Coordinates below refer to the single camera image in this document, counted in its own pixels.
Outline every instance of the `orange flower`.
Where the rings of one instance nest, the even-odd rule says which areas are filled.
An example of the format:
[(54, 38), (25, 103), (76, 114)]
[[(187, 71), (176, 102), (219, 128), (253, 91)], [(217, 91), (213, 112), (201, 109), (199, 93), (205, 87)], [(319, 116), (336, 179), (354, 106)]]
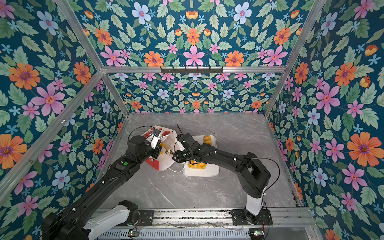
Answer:
[(24, 87), (26, 90), (30, 90), (40, 82), (40, 78), (37, 77), (40, 75), (39, 72), (28, 63), (26, 65), (18, 63), (17, 68), (11, 67), (9, 72), (12, 73), (9, 75), (9, 79), (16, 82), (15, 85), (19, 88)]
[(251, 106), (252, 108), (258, 109), (259, 107), (262, 106), (262, 104), (263, 103), (261, 101), (254, 101)]
[(299, 197), (302, 200), (303, 199), (303, 195), (302, 195), (303, 191), (301, 190), (301, 187), (299, 187), (299, 184), (297, 182), (295, 182), (295, 186), (296, 186), (297, 192), (299, 193)]
[(74, 66), (76, 68), (73, 69), (73, 73), (76, 74), (77, 81), (81, 81), (81, 84), (85, 85), (91, 78), (89, 67), (86, 66), (83, 62), (75, 63)]
[(144, 55), (144, 62), (148, 64), (148, 67), (162, 67), (164, 66), (164, 59), (161, 58), (159, 53), (155, 53), (154, 51), (149, 51)]
[(233, 51), (233, 53), (228, 53), (228, 57), (225, 58), (227, 67), (240, 67), (241, 63), (244, 62), (244, 55), (239, 53), (239, 51)]
[(201, 103), (200, 103), (199, 101), (194, 101), (194, 102), (192, 103), (192, 107), (194, 107), (194, 108), (196, 108), (196, 109), (198, 109), (198, 108), (200, 107), (200, 105), (201, 105)]
[(132, 101), (131, 102), (131, 106), (134, 108), (134, 109), (140, 109), (141, 108), (141, 103), (137, 102), (137, 101)]
[(85, 192), (88, 192), (93, 186), (95, 186), (94, 183), (91, 183), (91, 185), (89, 187), (87, 187), (87, 189), (85, 190)]
[(197, 19), (197, 16), (199, 15), (199, 12), (197, 11), (186, 11), (185, 15), (187, 16), (187, 19)]
[(112, 37), (111, 34), (108, 31), (105, 31), (103, 28), (96, 28), (96, 37), (98, 38), (99, 42), (103, 43), (104, 45), (112, 45)]
[(175, 35), (176, 36), (181, 36), (181, 29), (176, 29)]
[(289, 28), (282, 28), (280, 31), (277, 31), (276, 36), (273, 38), (275, 41), (275, 44), (283, 45), (286, 41), (288, 41), (288, 38), (291, 36), (291, 29)]
[(21, 152), (26, 152), (26, 144), (23, 139), (15, 136), (12, 139), (11, 134), (0, 135), (0, 164), (2, 169), (13, 167), (13, 162), (18, 162), (23, 156)]
[(368, 76), (365, 76), (360, 80), (360, 86), (362, 86), (363, 88), (369, 87), (370, 84), (371, 84), (371, 80)]
[(290, 152), (293, 150), (294, 145), (295, 145), (295, 143), (290, 138), (288, 138), (285, 141), (285, 146), (287, 147), (287, 150), (290, 151)]
[(207, 28), (204, 30), (204, 35), (205, 35), (205, 36), (209, 36), (209, 35), (211, 35), (211, 34), (212, 34), (212, 33), (211, 33), (211, 30), (209, 30), (209, 29), (207, 29)]
[(295, 17), (297, 17), (297, 15), (299, 15), (299, 10), (295, 10), (295, 11), (293, 11), (292, 13), (291, 13), (291, 18), (295, 18)]
[(192, 45), (196, 45), (196, 43), (198, 43), (200, 41), (199, 37), (200, 37), (200, 34), (197, 32), (197, 30), (195, 28), (191, 28), (189, 30), (189, 33), (187, 33), (187, 38), (188, 38), (187, 40)]
[(330, 230), (330, 229), (327, 229), (325, 231), (325, 238), (327, 240), (340, 240), (340, 237), (337, 234), (335, 234), (333, 230)]
[(86, 10), (84, 12), (84, 14), (89, 18), (89, 19), (93, 19), (93, 13), (91, 13), (90, 11)]
[(297, 67), (295, 73), (295, 82), (298, 84), (302, 84), (307, 79), (307, 74), (309, 73), (308, 64), (301, 63), (300, 66)]
[(371, 138), (371, 134), (368, 132), (361, 132), (360, 136), (355, 133), (351, 137), (352, 142), (348, 142), (347, 148), (351, 150), (349, 155), (353, 160), (358, 160), (358, 164), (363, 167), (368, 163), (374, 167), (379, 164), (377, 159), (384, 158), (384, 150), (377, 148), (381, 146), (381, 141), (377, 137)]
[(120, 123), (118, 124), (118, 132), (120, 132), (121, 127), (122, 127), (122, 122), (120, 122)]
[(365, 55), (366, 56), (370, 56), (372, 54), (374, 54), (379, 48), (376, 46), (376, 45), (369, 45), (366, 49), (365, 49)]
[(99, 154), (99, 153), (101, 152), (101, 150), (103, 149), (103, 147), (104, 147), (103, 140), (101, 140), (101, 138), (96, 139), (95, 143), (93, 144), (93, 149), (92, 149), (92, 151), (93, 151), (95, 154)]
[(340, 69), (337, 69), (335, 80), (337, 82), (337, 85), (342, 86), (347, 86), (349, 84), (349, 81), (352, 81), (356, 74), (355, 72), (357, 71), (357, 68), (353, 66), (353, 63), (348, 63), (346, 65), (345, 63), (341, 65)]

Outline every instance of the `floral wallpaper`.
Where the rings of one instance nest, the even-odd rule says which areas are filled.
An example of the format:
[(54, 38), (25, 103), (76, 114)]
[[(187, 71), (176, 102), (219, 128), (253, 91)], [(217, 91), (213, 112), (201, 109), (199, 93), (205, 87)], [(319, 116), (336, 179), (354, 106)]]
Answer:
[(93, 73), (55, 3), (0, 1), (0, 180)]
[[(49, 213), (59, 213), (94, 186), (123, 122), (100, 81), (2, 204), (0, 239), (39, 239)], [(11, 137), (1, 134), (0, 142)]]
[(269, 115), (327, 240), (384, 239), (384, 1), (323, 9)]

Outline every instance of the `white arm segment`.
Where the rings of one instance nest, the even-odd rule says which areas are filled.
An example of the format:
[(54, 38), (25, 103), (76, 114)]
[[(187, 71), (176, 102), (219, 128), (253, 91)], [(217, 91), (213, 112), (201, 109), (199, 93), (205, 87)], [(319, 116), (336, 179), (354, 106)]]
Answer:
[(248, 212), (252, 213), (254, 216), (259, 215), (261, 209), (263, 208), (263, 197), (265, 195), (265, 189), (264, 187), (263, 194), (261, 198), (254, 198), (249, 195), (247, 195), (247, 204), (245, 205), (245, 208)]
[(89, 240), (96, 239), (114, 226), (125, 222), (128, 219), (129, 210), (126, 206), (117, 205), (110, 211), (98, 217), (89, 219), (84, 229), (90, 229)]

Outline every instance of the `white tray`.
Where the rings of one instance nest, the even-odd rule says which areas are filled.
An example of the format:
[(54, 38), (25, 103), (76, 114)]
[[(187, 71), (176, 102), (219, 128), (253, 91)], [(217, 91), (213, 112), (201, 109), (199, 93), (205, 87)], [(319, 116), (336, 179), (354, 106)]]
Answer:
[[(217, 147), (216, 138), (211, 136), (212, 146)], [(204, 135), (192, 136), (199, 144), (204, 143)], [(193, 169), (188, 167), (188, 162), (184, 168), (184, 175), (187, 177), (215, 177), (218, 175), (218, 165), (207, 164), (204, 169)]]

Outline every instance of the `gray marble surface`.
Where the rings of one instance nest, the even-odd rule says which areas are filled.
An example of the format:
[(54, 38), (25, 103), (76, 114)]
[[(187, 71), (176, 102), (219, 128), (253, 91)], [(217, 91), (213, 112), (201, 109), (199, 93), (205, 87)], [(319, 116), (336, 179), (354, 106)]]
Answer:
[[(180, 126), (183, 133), (214, 135), (217, 148), (235, 154), (253, 152), (258, 157), (268, 157), (280, 164), (279, 154), (273, 145), (267, 124), (261, 114), (132, 114), (128, 127), (114, 155), (117, 159), (126, 150), (129, 133), (143, 125), (158, 125), (170, 129)], [(135, 131), (142, 134), (145, 128)], [(272, 161), (261, 160), (271, 173), (270, 184), (278, 175)], [(171, 168), (179, 171), (182, 164)], [(268, 207), (294, 207), (291, 184), (280, 174), (279, 180), (265, 196)], [(122, 200), (136, 203), (139, 208), (209, 208), (245, 207), (247, 195), (242, 190), (235, 173), (220, 167), (216, 177), (189, 178), (169, 169), (158, 172), (147, 163), (123, 186), (116, 190), (102, 205), (110, 209)]]

